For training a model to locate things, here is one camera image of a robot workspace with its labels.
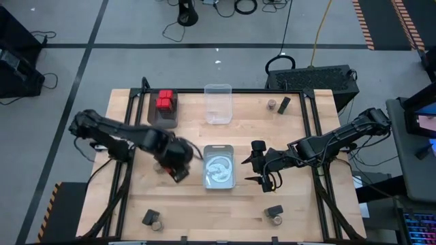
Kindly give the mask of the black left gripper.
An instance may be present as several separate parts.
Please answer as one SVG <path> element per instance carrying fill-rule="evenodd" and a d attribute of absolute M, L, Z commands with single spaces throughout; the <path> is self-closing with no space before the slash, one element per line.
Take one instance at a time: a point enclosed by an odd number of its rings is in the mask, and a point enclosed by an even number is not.
<path fill-rule="evenodd" d="M 153 155 L 162 167 L 187 168 L 193 158 L 193 149 L 187 140 L 177 137 L 173 131 L 151 131 Z"/>

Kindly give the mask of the black equipment stand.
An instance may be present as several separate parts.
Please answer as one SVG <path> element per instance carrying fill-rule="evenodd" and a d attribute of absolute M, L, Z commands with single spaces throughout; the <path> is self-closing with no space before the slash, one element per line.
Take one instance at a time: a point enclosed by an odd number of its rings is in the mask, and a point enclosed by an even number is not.
<path fill-rule="evenodd" d="M 430 81 L 436 82 L 436 46 L 431 47 L 427 52 L 419 50 L 418 54 Z"/>

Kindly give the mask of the backlit rainbow keyboard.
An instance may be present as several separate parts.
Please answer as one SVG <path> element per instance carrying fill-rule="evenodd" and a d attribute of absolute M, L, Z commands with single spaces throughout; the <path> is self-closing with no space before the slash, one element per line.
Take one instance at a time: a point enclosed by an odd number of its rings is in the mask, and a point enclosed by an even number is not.
<path fill-rule="evenodd" d="M 436 245 L 436 214 L 404 213 L 403 223 L 410 245 Z"/>

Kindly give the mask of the black computer monitor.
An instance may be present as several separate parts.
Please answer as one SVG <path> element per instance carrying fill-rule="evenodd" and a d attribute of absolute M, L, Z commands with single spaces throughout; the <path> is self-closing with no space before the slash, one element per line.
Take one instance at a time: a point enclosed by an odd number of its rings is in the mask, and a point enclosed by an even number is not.
<path fill-rule="evenodd" d="M 402 99 L 401 106 L 408 133 L 436 139 L 436 82 Z"/>

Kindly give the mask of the white plastic bin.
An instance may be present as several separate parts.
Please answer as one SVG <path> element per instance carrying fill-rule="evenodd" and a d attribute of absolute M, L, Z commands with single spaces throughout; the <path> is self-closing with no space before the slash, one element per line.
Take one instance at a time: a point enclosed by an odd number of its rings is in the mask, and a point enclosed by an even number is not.
<path fill-rule="evenodd" d="M 233 189 L 235 187 L 234 148 L 231 145 L 204 147 L 202 178 L 206 189 Z"/>

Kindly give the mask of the black equipment case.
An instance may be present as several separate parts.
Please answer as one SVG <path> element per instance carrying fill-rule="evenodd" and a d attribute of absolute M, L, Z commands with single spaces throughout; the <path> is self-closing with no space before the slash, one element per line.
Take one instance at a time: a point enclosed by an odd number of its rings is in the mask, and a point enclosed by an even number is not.
<path fill-rule="evenodd" d="M 0 99 L 40 96 L 45 77 L 20 55 L 0 49 Z"/>
<path fill-rule="evenodd" d="M 30 61 L 38 57 L 42 48 L 42 43 L 0 5 L 0 49 L 14 50 Z"/>

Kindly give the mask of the black perforated computer case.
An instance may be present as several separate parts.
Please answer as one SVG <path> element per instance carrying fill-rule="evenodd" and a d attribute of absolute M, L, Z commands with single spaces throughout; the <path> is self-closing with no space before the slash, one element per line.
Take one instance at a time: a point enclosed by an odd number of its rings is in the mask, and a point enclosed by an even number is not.
<path fill-rule="evenodd" d="M 331 90 L 337 111 L 341 111 L 360 91 L 357 72 L 349 65 L 271 71 L 266 88 L 288 91 Z"/>

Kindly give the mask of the dark grey plastic bin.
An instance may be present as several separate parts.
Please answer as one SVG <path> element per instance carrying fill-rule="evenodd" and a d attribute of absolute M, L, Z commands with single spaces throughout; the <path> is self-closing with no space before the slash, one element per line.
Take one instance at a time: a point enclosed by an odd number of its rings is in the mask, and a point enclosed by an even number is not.
<path fill-rule="evenodd" d="M 171 99 L 173 105 L 172 113 L 161 113 L 156 108 L 156 100 L 159 98 L 160 90 L 173 90 L 174 96 Z M 178 93 L 174 89 L 160 89 L 160 90 L 151 91 L 147 121 L 149 124 L 153 126 L 158 126 L 164 129 L 174 129 L 178 125 Z"/>

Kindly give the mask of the black aluminium table frame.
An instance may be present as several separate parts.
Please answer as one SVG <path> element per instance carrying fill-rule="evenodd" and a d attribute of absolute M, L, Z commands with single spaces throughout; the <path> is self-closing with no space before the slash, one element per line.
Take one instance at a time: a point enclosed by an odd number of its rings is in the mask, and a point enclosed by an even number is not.
<path fill-rule="evenodd" d="M 251 143 L 263 140 L 267 146 L 283 150 L 306 134 L 331 131 L 339 126 L 330 90 L 316 90 L 313 98 L 289 93 L 290 104 L 283 114 L 268 111 L 268 100 L 282 101 L 283 91 L 235 89 L 233 117 L 227 125 L 211 125 L 205 119 L 202 89 L 178 92 L 180 111 L 174 130 L 196 145 L 201 153 L 207 145 L 228 144 L 234 148 L 236 185 L 233 189 L 206 189 L 200 160 L 191 162 L 189 175 L 175 183 L 167 174 L 153 169 L 154 158 L 136 151 L 126 196 L 117 204 L 103 228 L 107 236 L 124 240 L 153 240 L 175 243 L 182 237 L 190 242 L 320 242 L 325 235 L 344 238 L 328 206 L 317 198 L 313 170 L 290 168 L 280 172 L 283 184 L 274 193 L 264 193 L 252 177 L 250 164 L 242 162 L 251 153 Z M 282 205 L 283 222 L 274 226 L 264 210 Z M 160 213 L 163 230 L 156 232 L 142 223 L 148 209 Z"/>

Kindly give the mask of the black pepper tin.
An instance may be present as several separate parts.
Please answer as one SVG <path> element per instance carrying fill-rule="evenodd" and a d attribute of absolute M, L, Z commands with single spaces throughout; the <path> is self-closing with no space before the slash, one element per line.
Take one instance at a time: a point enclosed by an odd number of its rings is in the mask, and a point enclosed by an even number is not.
<path fill-rule="evenodd" d="M 278 114 L 283 114 L 286 108 L 288 107 L 291 99 L 289 97 L 284 97 L 283 101 L 281 102 L 279 109 L 277 110 Z"/>
<path fill-rule="evenodd" d="M 146 226 L 151 226 L 153 223 L 156 223 L 159 220 L 160 213 L 156 210 L 148 209 L 144 218 L 142 219 L 142 223 Z"/>
<path fill-rule="evenodd" d="M 268 218 L 275 218 L 276 216 L 279 216 L 282 213 L 283 213 L 282 205 L 271 206 L 264 210 L 264 214 Z"/>

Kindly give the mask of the grey desk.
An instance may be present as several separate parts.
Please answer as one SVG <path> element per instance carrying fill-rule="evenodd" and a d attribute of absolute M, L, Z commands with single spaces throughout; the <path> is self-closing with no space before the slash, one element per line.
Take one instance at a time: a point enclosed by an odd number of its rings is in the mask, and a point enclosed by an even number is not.
<path fill-rule="evenodd" d="M 419 150 L 430 144 L 430 139 L 407 132 L 404 109 L 399 100 L 387 100 L 386 109 L 392 122 L 392 134 L 407 196 L 414 201 L 436 203 L 436 156 L 432 151 L 422 160 L 416 156 Z"/>

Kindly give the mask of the small black desk gadget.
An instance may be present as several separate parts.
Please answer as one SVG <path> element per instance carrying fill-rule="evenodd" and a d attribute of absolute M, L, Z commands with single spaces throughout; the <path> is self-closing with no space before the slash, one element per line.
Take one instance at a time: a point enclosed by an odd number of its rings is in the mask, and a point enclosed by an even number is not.
<path fill-rule="evenodd" d="M 419 160 L 423 160 L 425 159 L 429 154 L 430 151 L 432 151 L 433 145 L 432 144 L 428 144 L 425 147 L 419 149 L 416 153 L 415 153 L 415 157 Z"/>

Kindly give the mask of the black stand base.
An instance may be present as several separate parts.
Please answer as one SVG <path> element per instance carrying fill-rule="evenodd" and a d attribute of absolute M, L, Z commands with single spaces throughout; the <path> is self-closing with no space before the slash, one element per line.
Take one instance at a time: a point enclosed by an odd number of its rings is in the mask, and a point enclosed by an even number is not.
<path fill-rule="evenodd" d="M 178 0 L 177 23 L 183 27 L 194 26 L 198 21 L 198 14 L 193 0 Z"/>

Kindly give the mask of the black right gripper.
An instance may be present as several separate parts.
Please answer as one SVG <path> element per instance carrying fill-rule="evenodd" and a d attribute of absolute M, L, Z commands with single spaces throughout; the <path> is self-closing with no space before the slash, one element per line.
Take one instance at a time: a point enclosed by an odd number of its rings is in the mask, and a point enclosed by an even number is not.
<path fill-rule="evenodd" d="M 242 164 L 251 163 L 253 171 L 258 176 L 246 177 L 245 180 L 257 182 L 264 193 L 274 192 L 270 186 L 274 184 L 276 190 L 282 186 L 283 178 L 279 172 L 287 167 L 289 157 L 284 151 L 273 148 L 267 150 L 266 143 L 261 140 L 252 141 L 251 147 L 251 155 Z"/>

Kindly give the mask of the clear plastic bin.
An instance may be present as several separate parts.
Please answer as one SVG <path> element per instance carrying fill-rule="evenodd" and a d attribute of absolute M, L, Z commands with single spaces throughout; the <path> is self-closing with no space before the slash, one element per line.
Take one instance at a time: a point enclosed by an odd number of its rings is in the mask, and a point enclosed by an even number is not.
<path fill-rule="evenodd" d="M 206 121 L 226 125 L 232 119 L 232 87 L 229 84 L 207 84 L 204 87 Z"/>

